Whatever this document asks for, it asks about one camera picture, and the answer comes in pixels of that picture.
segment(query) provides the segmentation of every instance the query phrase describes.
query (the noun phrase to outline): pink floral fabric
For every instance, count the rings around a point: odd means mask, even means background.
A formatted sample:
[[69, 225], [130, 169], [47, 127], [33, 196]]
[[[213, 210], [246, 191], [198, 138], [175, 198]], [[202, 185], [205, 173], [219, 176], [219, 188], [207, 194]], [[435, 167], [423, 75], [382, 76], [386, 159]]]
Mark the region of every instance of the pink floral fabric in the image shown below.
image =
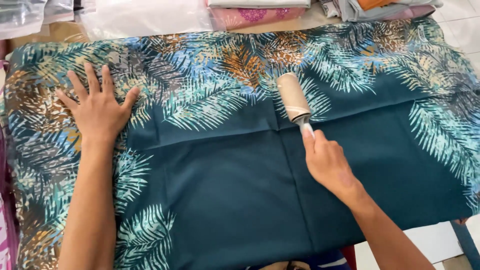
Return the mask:
[[291, 20], [305, 13], [305, 8], [276, 9], [222, 9], [212, 8], [213, 16], [225, 25], [227, 30], [233, 30], [253, 25], [274, 23], [281, 20]]

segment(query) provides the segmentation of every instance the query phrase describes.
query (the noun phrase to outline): fabric label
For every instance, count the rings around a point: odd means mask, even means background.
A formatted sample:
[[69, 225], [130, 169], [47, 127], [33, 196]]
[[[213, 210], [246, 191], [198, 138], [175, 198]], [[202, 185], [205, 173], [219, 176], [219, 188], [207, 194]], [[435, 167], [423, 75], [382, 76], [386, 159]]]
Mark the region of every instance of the fabric label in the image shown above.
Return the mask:
[[428, 39], [425, 37], [425, 32], [423, 31], [423, 25], [419, 25], [418, 30], [420, 40], [423, 42], [428, 42]]

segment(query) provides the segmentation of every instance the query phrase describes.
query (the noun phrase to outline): lint roller adhesive sheet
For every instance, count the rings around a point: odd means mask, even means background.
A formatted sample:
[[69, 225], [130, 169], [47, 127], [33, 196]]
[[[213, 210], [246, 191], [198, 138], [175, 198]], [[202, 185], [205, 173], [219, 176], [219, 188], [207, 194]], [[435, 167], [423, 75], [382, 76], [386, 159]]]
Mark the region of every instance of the lint roller adhesive sheet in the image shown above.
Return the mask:
[[308, 123], [312, 113], [297, 76], [292, 72], [285, 73], [276, 80], [276, 84], [285, 105], [288, 119], [299, 125], [302, 133], [308, 130], [315, 138], [312, 126]]

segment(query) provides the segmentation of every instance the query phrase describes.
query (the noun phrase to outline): folded bedsheet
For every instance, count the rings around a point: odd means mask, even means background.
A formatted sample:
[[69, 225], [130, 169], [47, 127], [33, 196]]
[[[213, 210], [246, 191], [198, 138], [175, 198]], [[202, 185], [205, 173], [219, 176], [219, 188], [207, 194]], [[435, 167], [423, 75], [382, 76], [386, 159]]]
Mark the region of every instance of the folded bedsheet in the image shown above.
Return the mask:
[[35, 43], [5, 85], [19, 269], [57, 265], [82, 138], [55, 90], [73, 93], [68, 70], [86, 82], [85, 61], [110, 66], [119, 101], [141, 89], [115, 149], [116, 269], [235, 269], [363, 240], [307, 170], [286, 72], [402, 229], [480, 211], [479, 81], [431, 19]]

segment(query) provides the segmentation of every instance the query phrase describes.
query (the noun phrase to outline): hand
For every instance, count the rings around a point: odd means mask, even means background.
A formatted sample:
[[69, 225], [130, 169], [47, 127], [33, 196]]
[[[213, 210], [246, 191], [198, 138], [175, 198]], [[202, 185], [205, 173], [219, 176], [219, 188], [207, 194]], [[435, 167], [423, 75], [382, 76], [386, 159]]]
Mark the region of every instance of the hand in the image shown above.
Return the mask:
[[316, 130], [315, 138], [303, 132], [307, 167], [313, 178], [335, 194], [350, 209], [356, 208], [368, 198], [363, 185], [355, 178], [343, 148], [336, 141], [328, 141], [322, 131]]
[[57, 96], [72, 111], [78, 129], [82, 134], [82, 145], [85, 143], [100, 143], [112, 146], [122, 128], [127, 123], [132, 112], [132, 106], [140, 94], [134, 87], [128, 91], [123, 105], [119, 105], [114, 97], [115, 87], [108, 66], [102, 66], [102, 92], [93, 66], [85, 63], [90, 94], [87, 93], [77, 75], [68, 71], [67, 75], [73, 84], [80, 104], [57, 90]]

